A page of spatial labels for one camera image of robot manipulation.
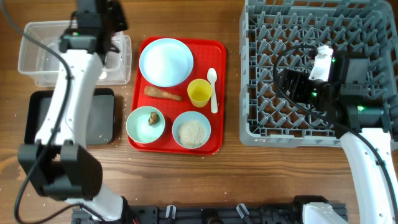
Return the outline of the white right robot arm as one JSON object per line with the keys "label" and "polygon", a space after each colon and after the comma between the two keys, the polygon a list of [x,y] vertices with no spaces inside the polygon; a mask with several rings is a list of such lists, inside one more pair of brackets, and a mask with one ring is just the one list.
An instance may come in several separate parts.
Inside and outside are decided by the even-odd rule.
{"label": "white right robot arm", "polygon": [[284,50],[272,68],[276,95],[333,126],[348,159],[361,223],[397,223],[397,177],[391,156],[387,106],[368,97],[368,58],[358,52],[307,45],[309,73],[279,70]]}

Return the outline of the brown food scrap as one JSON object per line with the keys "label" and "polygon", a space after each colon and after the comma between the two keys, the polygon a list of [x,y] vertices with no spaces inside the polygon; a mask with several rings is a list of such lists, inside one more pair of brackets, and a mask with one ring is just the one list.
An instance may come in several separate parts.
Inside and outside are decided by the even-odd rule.
{"label": "brown food scrap", "polygon": [[150,113],[150,118],[148,120],[149,126],[153,126],[159,122],[159,115],[156,112]]}

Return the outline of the white cooked rice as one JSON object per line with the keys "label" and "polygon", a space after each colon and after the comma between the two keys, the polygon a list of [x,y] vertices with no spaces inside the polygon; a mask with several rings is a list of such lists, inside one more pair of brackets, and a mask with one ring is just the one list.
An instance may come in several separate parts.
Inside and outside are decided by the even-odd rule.
{"label": "white cooked rice", "polygon": [[183,121],[177,128],[177,137],[184,147],[200,147],[206,140],[206,129],[199,120]]}

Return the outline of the yellow plastic cup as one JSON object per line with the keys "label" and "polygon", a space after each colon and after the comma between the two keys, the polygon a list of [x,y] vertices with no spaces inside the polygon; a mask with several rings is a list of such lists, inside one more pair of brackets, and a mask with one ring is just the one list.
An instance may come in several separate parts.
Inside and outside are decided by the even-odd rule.
{"label": "yellow plastic cup", "polygon": [[197,108],[202,108],[209,102],[212,92],[211,84],[204,79],[195,79],[187,87],[188,97]]}

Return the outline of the mint green bowl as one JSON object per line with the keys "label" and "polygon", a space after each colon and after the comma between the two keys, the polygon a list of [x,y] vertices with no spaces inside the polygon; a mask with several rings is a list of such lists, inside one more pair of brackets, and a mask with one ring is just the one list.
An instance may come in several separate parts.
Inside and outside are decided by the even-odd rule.
{"label": "mint green bowl", "polygon": [[[149,126],[150,113],[159,115],[159,122]],[[160,110],[153,106],[141,106],[135,109],[127,118],[126,131],[128,136],[137,143],[149,144],[161,137],[165,130],[165,118]]]}

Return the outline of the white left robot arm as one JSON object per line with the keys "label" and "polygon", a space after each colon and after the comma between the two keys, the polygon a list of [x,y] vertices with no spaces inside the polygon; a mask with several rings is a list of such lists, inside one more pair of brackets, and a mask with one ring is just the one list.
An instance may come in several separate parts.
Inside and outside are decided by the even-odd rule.
{"label": "white left robot arm", "polygon": [[118,1],[78,1],[54,53],[60,70],[49,110],[33,144],[24,144],[18,161],[42,197],[78,206],[99,223],[131,223],[126,199],[103,183],[100,162],[86,149],[86,127],[96,82],[116,32],[127,29]]}

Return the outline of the light blue grey bowl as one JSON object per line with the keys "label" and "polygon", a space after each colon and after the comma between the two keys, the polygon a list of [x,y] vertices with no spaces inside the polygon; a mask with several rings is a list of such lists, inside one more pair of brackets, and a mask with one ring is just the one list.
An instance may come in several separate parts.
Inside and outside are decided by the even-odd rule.
{"label": "light blue grey bowl", "polygon": [[197,111],[180,114],[172,125],[172,136],[176,143],[185,149],[198,149],[204,146],[210,135],[211,124],[208,118]]}

